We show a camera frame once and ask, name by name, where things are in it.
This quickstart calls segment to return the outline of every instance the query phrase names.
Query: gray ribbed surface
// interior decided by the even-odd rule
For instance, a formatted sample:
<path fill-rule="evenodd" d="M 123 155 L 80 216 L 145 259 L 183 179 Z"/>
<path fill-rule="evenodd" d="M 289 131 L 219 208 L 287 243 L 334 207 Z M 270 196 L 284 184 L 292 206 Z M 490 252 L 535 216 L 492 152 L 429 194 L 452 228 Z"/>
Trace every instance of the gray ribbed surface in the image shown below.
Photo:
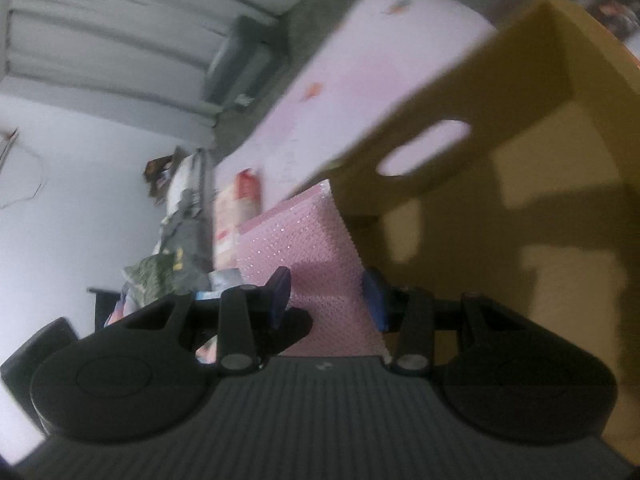
<path fill-rule="evenodd" d="M 187 423 L 124 446 L 52 438 L 25 479 L 623 479 L 631 468 L 595 438 L 507 444 L 466 427 L 430 385 L 377 358 L 277 358 L 223 381 Z"/>

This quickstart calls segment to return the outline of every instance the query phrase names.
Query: metal screw head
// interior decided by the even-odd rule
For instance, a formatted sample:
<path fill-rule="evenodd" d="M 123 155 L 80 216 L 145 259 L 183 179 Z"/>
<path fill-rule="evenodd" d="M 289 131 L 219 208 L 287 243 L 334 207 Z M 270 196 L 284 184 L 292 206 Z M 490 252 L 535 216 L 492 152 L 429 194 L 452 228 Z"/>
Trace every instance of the metal screw head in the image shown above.
<path fill-rule="evenodd" d="M 220 366 L 227 370 L 239 372 L 250 367 L 254 361 L 245 354 L 229 354 L 220 359 Z"/>
<path fill-rule="evenodd" d="M 429 360 L 420 354 L 404 354 L 396 359 L 396 365 L 403 370 L 417 372 L 429 366 Z"/>

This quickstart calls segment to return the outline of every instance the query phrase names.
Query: pink bubble wrap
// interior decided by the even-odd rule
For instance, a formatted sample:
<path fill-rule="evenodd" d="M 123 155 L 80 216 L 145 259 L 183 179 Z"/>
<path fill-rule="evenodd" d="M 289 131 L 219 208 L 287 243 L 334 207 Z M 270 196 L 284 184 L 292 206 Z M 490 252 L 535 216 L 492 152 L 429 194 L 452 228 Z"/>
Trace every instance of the pink bubble wrap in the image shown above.
<path fill-rule="evenodd" d="M 364 268 L 328 181 L 280 203 L 241 227 L 238 267 L 263 285 L 279 266 L 291 270 L 289 306 L 311 314 L 311 333 L 284 355 L 363 356 L 387 351 L 364 299 Z"/>

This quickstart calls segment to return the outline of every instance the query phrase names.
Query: red and white package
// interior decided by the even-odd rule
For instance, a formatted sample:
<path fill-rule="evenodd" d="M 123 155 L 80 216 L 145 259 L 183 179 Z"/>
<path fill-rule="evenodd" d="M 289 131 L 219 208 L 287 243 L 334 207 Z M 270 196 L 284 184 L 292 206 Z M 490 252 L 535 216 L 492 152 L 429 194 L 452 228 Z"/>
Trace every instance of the red and white package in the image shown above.
<path fill-rule="evenodd" d="M 233 183 L 218 192 L 214 207 L 215 268 L 231 269 L 238 266 L 236 244 L 239 227 L 260 214 L 260 179 L 257 174 L 252 170 L 236 174 Z"/>

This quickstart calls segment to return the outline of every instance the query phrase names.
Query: electrical wire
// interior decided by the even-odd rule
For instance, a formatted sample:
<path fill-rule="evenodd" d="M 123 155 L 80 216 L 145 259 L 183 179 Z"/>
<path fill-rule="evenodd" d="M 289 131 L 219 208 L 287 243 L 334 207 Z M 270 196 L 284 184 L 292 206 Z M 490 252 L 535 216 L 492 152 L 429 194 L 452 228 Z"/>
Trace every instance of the electrical wire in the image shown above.
<path fill-rule="evenodd" d="M 7 209 L 12 205 L 18 204 L 20 202 L 28 202 L 29 200 L 33 200 L 34 198 L 36 198 L 38 193 L 41 192 L 46 187 L 49 181 L 49 177 L 47 175 L 47 165 L 44 159 L 42 158 L 42 156 L 36 151 L 32 150 L 29 146 L 26 146 L 23 143 L 21 143 L 20 140 L 18 139 L 15 139 L 15 142 L 13 144 L 13 149 L 16 149 L 16 148 L 20 148 L 25 153 L 27 153 L 28 155 L 31 155 L 33 158 L 35 158 L 38 161 L 38 163 L 40 164 L 40 183 L 38 184 L 38 187 L 35 189 L 35 191 L 31 196 L 23 196 L 21 198 L 16 198 L 15 200 L 9 200 L 9 202 L 7 203 L 0 204 L 0 211 L 3 211 L 4 209 Z"/>
<path fill-rule="evenodd" d="M 9 156 L 9 152 L 16 140 L 18 140 L 18 128 L 10 134 L 0 134 L 0 148 L 2 148 L 2 151 L 0 152 L 0 171 L 2 171 L 4 162 Z"/>

